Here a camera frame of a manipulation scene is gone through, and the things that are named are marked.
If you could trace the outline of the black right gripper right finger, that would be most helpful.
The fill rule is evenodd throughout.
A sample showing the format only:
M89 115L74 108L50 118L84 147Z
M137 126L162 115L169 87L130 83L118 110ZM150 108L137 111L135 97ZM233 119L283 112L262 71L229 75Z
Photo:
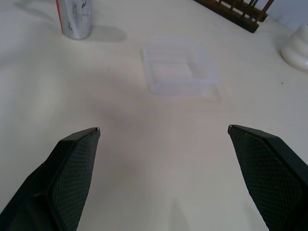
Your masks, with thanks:
M308 165L275 135L239 125L228 134L269 231L308 231Z

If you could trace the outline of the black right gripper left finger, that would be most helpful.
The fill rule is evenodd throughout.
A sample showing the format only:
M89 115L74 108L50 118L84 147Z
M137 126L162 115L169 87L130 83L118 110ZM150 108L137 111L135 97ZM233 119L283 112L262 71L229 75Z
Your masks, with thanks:
M100 135L88 128L61 139L0 213L0 231L77 231Z

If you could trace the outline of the dark wooden peg rack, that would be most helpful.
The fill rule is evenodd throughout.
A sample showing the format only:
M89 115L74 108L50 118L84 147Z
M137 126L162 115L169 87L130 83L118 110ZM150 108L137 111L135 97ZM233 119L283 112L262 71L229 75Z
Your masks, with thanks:
M268 0L263 9L256 7L259 0L194 0L202 6L217 13L223 18L250 33L255 33L259 28L258 22L267 18L267 10L274 0Z

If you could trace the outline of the clear plastic container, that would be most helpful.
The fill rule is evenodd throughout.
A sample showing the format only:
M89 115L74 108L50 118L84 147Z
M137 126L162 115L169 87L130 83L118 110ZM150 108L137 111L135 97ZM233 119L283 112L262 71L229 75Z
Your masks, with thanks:
M222 78L200 43L183 38L154 38L142 46L141 54L152 94L224 100Z

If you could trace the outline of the silver jar with red stripe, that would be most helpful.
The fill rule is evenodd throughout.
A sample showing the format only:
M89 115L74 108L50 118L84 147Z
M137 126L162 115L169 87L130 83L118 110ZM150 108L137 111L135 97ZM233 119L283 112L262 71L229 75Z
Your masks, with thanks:
M70 39L91 34L92 0L56 0L62 33Z

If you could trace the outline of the cream ribbed ceramic jar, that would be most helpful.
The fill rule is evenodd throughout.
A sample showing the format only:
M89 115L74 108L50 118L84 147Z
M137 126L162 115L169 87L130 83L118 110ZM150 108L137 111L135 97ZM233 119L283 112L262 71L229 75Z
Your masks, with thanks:
M308 23L291 35L282 46L281 55L290 66L308 72Z

